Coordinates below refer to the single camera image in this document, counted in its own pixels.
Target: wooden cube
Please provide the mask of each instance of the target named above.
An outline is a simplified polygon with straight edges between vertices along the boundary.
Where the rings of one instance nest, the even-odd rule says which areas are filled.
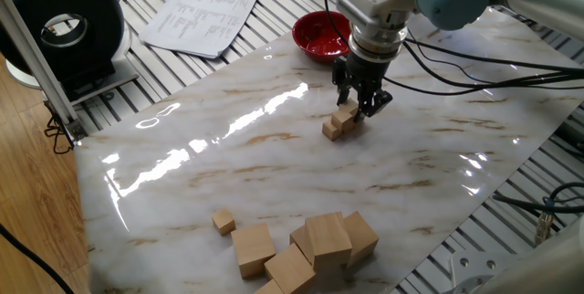
[[[264,263],[276,254],[267,223],[235,230],[231,238],[234,240],[241,278],[262,274]]]
[[[355,128],[354,116],[350,113],[339,110],[332,113],[332,125],[339,129],[341,133],[347,133]]]
[[[301,226],[300,228],[294,230],[290,234],[290,245],[296,244],[302,254],[306,257],[308,262],[314,260],[314,254],[312,253],[312,247],[308,241],[307,228],[306,226]]]
[[[359,212],[345,217],[345,229],[353,245],[347,263],[348,268],[373,253],[380,239]]]
[[[357,110],[359,110],[359,103],[355,102],[355,100],[351,98],[348,98],[345,103],[339,106],[339,110],[346,111],[354,117],[357,115]]]
[[[276,284],[275,280],[270,280],[267,284],[258,289],[254,294],[284,294],[282,289]]]
[[[235,220],[234,216],[231,215],[228,209],[224,208],[221,211],[215,213],[211,217],[215,227],[219,230],[221,236],[225,236],[230,232],[235,230]]]
[[[329,140],[335,141],[342,133],[332,124],[331,120],[328,120],[322,124],[322,134],[324,134]]]
[[[316,284],[317,274],[296,244],[266,262],[266,274],[284,294],[302,294]]]
[[[315,270],[349,262],[352,245],[340,212],[308,217],[305,226]]]

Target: cable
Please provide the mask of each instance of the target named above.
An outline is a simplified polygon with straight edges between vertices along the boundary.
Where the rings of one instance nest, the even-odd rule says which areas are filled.
[[[569,189],[569,188],[584,188],[584,183],[567,183],[567,184],[562,184],[561,186],[559,186],[558,188],[554,189],[553,192],[551,192],[551,194],[549,194],[549,199],[551,200],[555,200],[556,196],[562,192],[563,190]]]
[[[340,34],[339,30],[335,26],[335,23],[332,21],[332,16],[330,16],[330,11],[329,11],[329,0],[325,0],[325,9],[327,10],[327,17],[328,17],[328,21],[330,22],[330,25],[335,30],[335,32],[337,32],[337,35],[339,35],[339,37],[343,41],[343,43],[345,43],[345,45],[348,47],[349,42],[347,42],[347,39],[345,39],[345,37],[343,37],[343,35]]]
[[[337,29],[337,26],[335,26],[335,22],[332,21],[332,16],[330,16],[330,10],[329,10],[329,0],[325,0],[325,10],[327,11],[327,17],[328,17],[328,21],[330,22],[330,25],[335,30],[337,35],[339,35],[340,40],[342,40],[343,43],[345,43],[345,45],[348,47],[349,42],[347,42],[347,39],[345,39],[345,37],[343,37],[343,35],[341,35],[340,31]]]
[[[405,39],[407,42],[410,43],[414,43],[415,42],[412,39],[406,38]],[[554,70],[554,71],[565,71],[565,72],[573,72],[573,73],[577,73],[577,74],[582,74],[584,73],[584,69],[582,68],[566,68],[566,67],[559,67],[559,66],[550,66],[550,65],[538,65],[538,64],[532,64],[532,63],[527,63],[527,62],[519,62],[519,61],[511,61],[511,60],[504,60],[504,59],[495,59],[495,58],[481,58],[481,57],[476,57],[476,56],[470,56],[470,55],[466,55],[464,53],[460,53],[460,52],[455,52],[443,47],[436,47],[427,43],[423,43],[423,42],[418,42],[419,45],[423,46],[423,47],[428,47],[455,57],[459,57],[459,58],[468,58],[471,60],[475,60],[475,61],[482,61],[482,62],[489,62],[489,63],[494,63],[494,64],[503,64],[503,65],[513,65],[516,67],[524,67],[524,68],[535,68],[535,69],[542,69],[542,70]]]
[[[584,184],[575,185],[575,184],[563,184],[560,187],[556,188],[552,194],[550,195],[550,199],[553,200],[558,192],[572,187],[572,186],[581,186],[584,187]],[[533,204],[529,202],[520,201],[517,199],[505,197],[501,194],[493,194],[493,199],[499,202],[515,205],[517,207],[521,207],[523,209],[532,209],[537,211],[549,212],[549,213],[558,213],[558,214],[571,214],[571,213],[584,213],[584,206],[576,206],[576,207],[558,207],[558,206],[546,206],[541,204]]]
[[[573,202],[573,201],[578,200],[578,199],[584,199],[584,196],[576,196],[576,197],[572,197],[572,198],[564,199],[564,200],[555,200],[554,203],[565,204],[565,203]]]
[[[30,258],[39,267],[45,270],[45,272],[63,289],[65,294],[74,294],[73,290],[69,287],[65,280],[63,280],[63,278],[60,277],[59,274],[47,264],[47,262],[43,261],[42,258],[38,257],[38,255],[33,253],[30,249],[19,242],[18,239],[12,236],[12,234],[2,224],[0,224],[0,235],[2,235],[2,237],[4,237],[13,247],[18,249],[20,253]]]
[[[397,85],[397,86],[402,87],[404,89],[410,89],[412,91],[416,91],[419,93],[430,94],[430,95],[435,95],[435,96],[456,96],[456,95],[463,95],[463,94],[477,92],[479,90],[482,90],[482,89],[468,89],[468,90],[458,91],[458,92],[434,92],[434,91],[429,91],[429,90],[425,90],[425,89],[417,89],[417,88],[414,88],[414,87],[411,87],[411,86],[408,86],[405,84],[401,84],[400,82],[397,82],[393,79],[388,79],[385,76],[383,77],[383,79],[389,81],[393,85]]]
[[[55,118],[55,115],[51,116],[51,119],[48,120],[47,128],[44,130],[44,133],[45,133],[45,136],[48,138],[55,137],[55,141],[53,142],[53,153],[54,154],[65,154],[67,152],[72,151],[70,141],[69,141],[69,146],[67,147],[67,149],[65,151],[63,151],[63,152],[57,151],[58,137],[61,135],[64,135],[67,137],[67,135],[61,130],[61,127],[59,126],[57,119]]]
[[[415,52],[413,52],[412,48],[409,44],[403,43],[405,48],[410,52],[412,57],[418,62],[420,67],[424,69],[430,76],[434,77],[435,79],[440,80],[442,83],[449,84],[452,86],[456,86],[459,88],[469,88],[469,89],[499,89],[499,88],[509,88],[509,87],[518,87],[524,88],[529,86],[530,81],[534,81],[534,84],[548,84],[548,83],[556,83],[559,81],[566,81],[566,80],[573,80],[573,79],[584,79],[584,77],[575,77],[576,75],[566,74],[565,72],[559,71],[555,73],[545,74],[545,75],[535,75],[535,76],[526,76],[518,79],[508,79],[501,82],[497,82],[494,84],[468,84],[468,83],[459,83],[449,79],[445,79],[442,76],[438,75],[431,69],[429,69],[423,61],[418,57]]]
[[[474,77],[470,76],[470,75],[469,75],[469,74],[468,74],[468,73],[467,73],[467,72],[464,70],[464,68],[460,67],[459,65],[457,65],[457,64],[455,64],[455,63],[453,63],[453,62],[448,62],[448,61],[442,61],[442,60],[436,60],[436,59],[429,58],[428,56],[426,56],[426,54],[425,54],[425,53],[423,53],[423,51],[422,51],[422,47],[420,47],[420,44],[418,44],[418,40],[417,40],[417,39],[416,39],[416,37],[413,35],[413,33],[412,33],[412,31],[411,31],[410,29],[408,29],[408,33],[409,33],[409,34],[410,34],[410,36],[412,37],[414,44],[415,44],[415,45],[418,47],[418,50],[420,51],[420,54],[422,54],[422,56],[423,56],[424,58],[426,58],[426,60],[428,60],[428,61],[432,61],[432,62],[437,62],[437,63],[442,63],[442,64],[445,64],[445,65],[450,65],[450,66],[457,67],[457,68],[458,68],[458,69],[460,69],[460,71],[462,71],[462,72],[463,72],[463,74],[464,74],[465,76],[467,76],[469,79],[476,80],[476,81],[479,81],[479,82],[482,82],[482,83],[486,83],[486,84],[494,84],[494,82],[492,82],[492,81],[488,81],[488,80],[482,80],[482,79],[475,79]]]
[[[432,58],[428,58],[424,52],[422,51],[422,47],[421,47],[421,43],[415,38],[415,36],[413,35],[412,31],[408,30],[410,35],[412,36],[412,41],[413,43],[418,47],[418,49],[420,50],[420,53],[422,54],[422,56],[432,62],[439,62],[439,63],[443,63],[443,64],[447,64],[447,65],[451,65],[451,66],[455,66],[457,68],[459,68],[465,76],[467,76],[469,79],[475,80],[475,81],[479,81],[479,82],[483,82],[486,84],[491,84],[491,85],[495,85],[495,87],[492,87],[492,89],[496,89],[496,88],[502,88],[502,87],[508,87],[507,85],[505,86],[501,86],[499,87],[499,84],[505,83],[505,82],[500,82],[500,83],[495,83],[495,82],[491,82],[488,80],[482,80],[482,79],[475,79],[472,76],[470,76],[462,67],[460,67],[457,64],[454,64],[452,62],[448,62],[448,61],[441,61],[441,60],[436,60],[436,59],[432,59]],[[414,59],[418,62],[418,64],[424,68],[424,70],[426,70],[426,72],[428,72],[430,75],[432,75],[433,77],[439,79],[442,82],[445,82],[446,84],[450,84],[453,86],[458,86],[458,87],[462,87],[462,88],[469,88],[472,87],[472,84],[465,84],[465,83],[457,83],[457,82],[453,82],[453,81],[449,81],[443,77],[441,77],[440,75],[436,74],[435,72],[429,70],[427,67],[425,67],[425,64],[423,64],[423,61],[421,61],[419,58],[417,58],[417,56],[415,56],[413,54],[413,51],[407,46],[407,44],[404,43],[404,45],[406,46],[406,48],[410,51],[410,53],[412,54],[412,56],[414,57]],[[565,74],[562,75],[562,73],[557,72],[557,73],[550,73],[550,74],[544,74],[544,75],[540,75],[542,78],[543,77],[556,77],[556,76],[566,76],[565,80],[575,80],[575,79],[580,79],[580,78],[569,78],[568,76],[571,75],[575,75],[575,74]],[[541,80],[541,77],[539,75],[537,76],[532,76],[532,77],[523,77],[523,78],[518,78],[518,79],[510,79],[509,81],[512,82],[522,82],[522,81],[528,81],[528,80]],[[534,89],[584,89],[584,86],[580,86],[580,87],[568,87],[568,88],[555,88],[555,87],[545,87],[545,86],[538,86],[538,85],[520,85],[517,87],[530,87],[530,88],[534,88]]]

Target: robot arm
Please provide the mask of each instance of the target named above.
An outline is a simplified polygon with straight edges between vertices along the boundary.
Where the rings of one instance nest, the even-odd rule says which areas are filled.
[[[474,22],[489,5],[504,5],[539,23],[584,39],[582,0],[338,0],[337,9],[351,22],[350,53],[338,58],[333,83],[343,103],[350,88],[357,91],[360,110],[355,121],[373,116],[390,101],[381,81],[398,56],[411,12],[421,12],[442,30]]]

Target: paper document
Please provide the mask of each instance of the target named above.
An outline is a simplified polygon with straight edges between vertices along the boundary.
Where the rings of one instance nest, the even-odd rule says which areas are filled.
[[[144,43],[217,58],[241,30],[256,0],[168,0],[140,33]]]

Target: metal grating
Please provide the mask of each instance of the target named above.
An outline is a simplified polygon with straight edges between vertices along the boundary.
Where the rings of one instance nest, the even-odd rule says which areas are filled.
[[[164,1],[120,0],[132,36],[128,57],[140,77],[77,106],[78,115],[88,132],[101,131],[193,84],[284,35],[299,17],[324,8],[323,0],[258,0],[232,46],[219,58],[202,59],[146,47],[139,41],[138,33],[155,16]],[[329,3],[333,9],[335,1],[330,0]],[[584,63],[584,44],[546,28],[536,31],[553,48],[580,64]],[[574,111],[566,123],[584,133],[584,109],[580,107]],[[573,149],[559,137],[552,136],[498,192],[540,202],[541,197],[549,195],[562,183],[584,181],[582,160],[562,148]],[[575,191],[566,191],[561,196],[570,198],[575,195]],[[561,223],[556,220],[555,224],[561,229],[577,217],[579,215],[562,215]],[[536,223],[535,216],[489,198],[391,294],[441,293],[451,289],[449,259],[456,251],[526,253],[534,247]]]

